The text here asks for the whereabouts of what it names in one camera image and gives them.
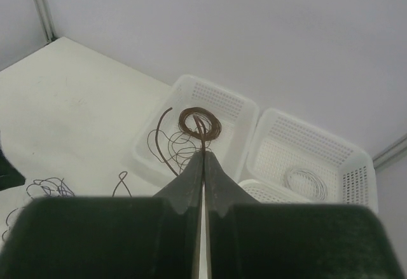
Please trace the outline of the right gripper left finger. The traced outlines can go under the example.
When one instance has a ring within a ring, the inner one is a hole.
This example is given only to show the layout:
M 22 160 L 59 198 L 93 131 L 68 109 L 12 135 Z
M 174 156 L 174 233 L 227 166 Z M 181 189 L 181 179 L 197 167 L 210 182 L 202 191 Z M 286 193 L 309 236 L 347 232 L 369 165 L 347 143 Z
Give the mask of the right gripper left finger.
M 198 278 L 204 156 L 152 197 L 42 198 L 18 216 L 2 278 Z

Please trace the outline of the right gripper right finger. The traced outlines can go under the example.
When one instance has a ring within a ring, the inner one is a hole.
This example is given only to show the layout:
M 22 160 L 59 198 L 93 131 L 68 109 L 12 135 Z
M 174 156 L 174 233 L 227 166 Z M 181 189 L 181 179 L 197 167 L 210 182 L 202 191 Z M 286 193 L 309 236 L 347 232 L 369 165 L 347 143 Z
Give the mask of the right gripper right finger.
M 213 153 L 205 155 L 204 174 L 210 278 L 404 278 L 369 208 L 260 203 Z

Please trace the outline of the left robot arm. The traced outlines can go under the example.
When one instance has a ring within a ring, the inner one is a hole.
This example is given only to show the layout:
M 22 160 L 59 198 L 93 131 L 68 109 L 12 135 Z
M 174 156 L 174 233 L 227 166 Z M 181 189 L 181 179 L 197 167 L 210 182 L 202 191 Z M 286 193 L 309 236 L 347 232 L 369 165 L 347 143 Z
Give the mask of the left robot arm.
M 1 151 L 0 191 L 23 186 L 25 177 L 8 161 Z

